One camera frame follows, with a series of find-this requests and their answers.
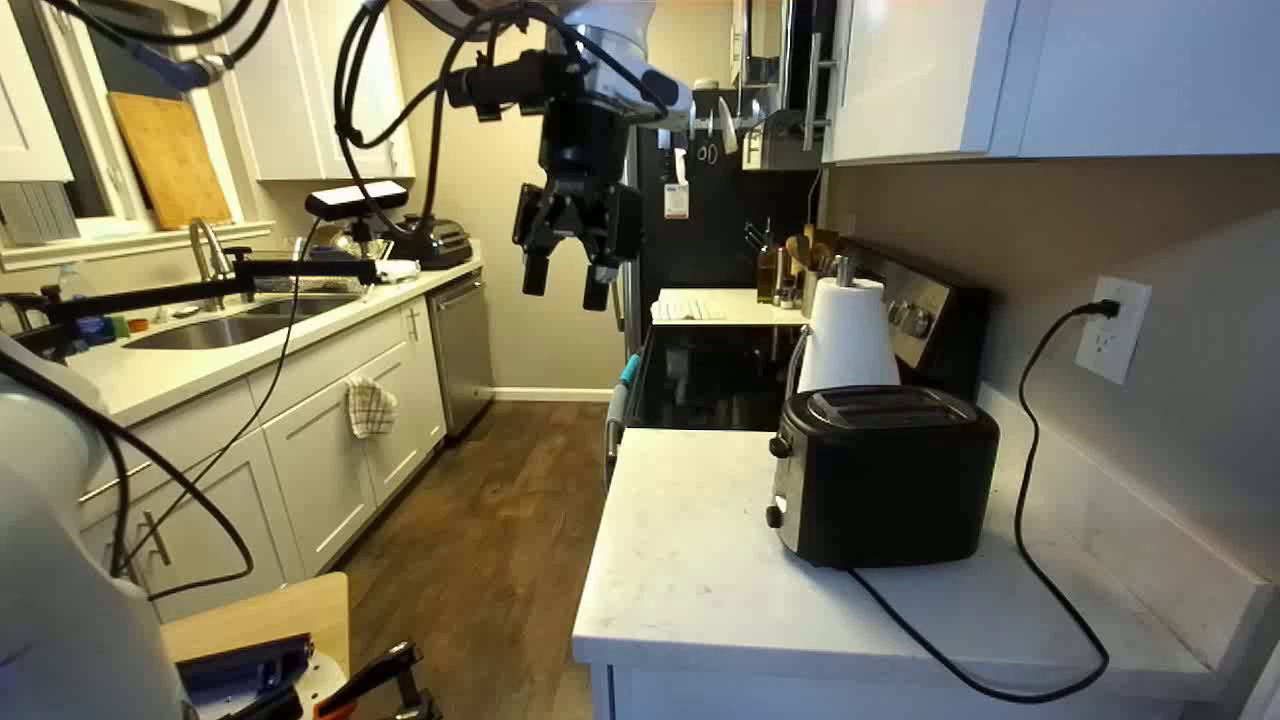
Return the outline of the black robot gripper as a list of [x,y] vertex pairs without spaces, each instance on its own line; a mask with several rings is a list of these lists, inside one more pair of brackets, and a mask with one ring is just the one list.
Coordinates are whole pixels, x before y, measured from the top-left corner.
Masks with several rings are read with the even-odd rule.
[[638,191],[625,182],[627,123],[592,104],[554,95],[539,126],[539,182],[516,198],[512,241],[522,247],[522,297],[546,291],[564,237],[587,247],[585,309],[605,312],[617,264],[638,245]]

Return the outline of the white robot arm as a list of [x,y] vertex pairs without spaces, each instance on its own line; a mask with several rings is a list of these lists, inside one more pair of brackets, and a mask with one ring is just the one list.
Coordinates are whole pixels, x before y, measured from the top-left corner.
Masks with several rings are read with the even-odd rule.
[[619,264],[638,245],[638,191],[625,182],[636,123],[669,123],[693,90],[646,58],[652,0],[406,0],[451,38],[495,38],[543,27],[516,58],[442,65],[438,95],[498,119],[508,107],[539,119],[539,182],[516,197],[512,245],[522,251],[522,291],[546,287],[559,241],[587,257],[585,309],[605,312]]

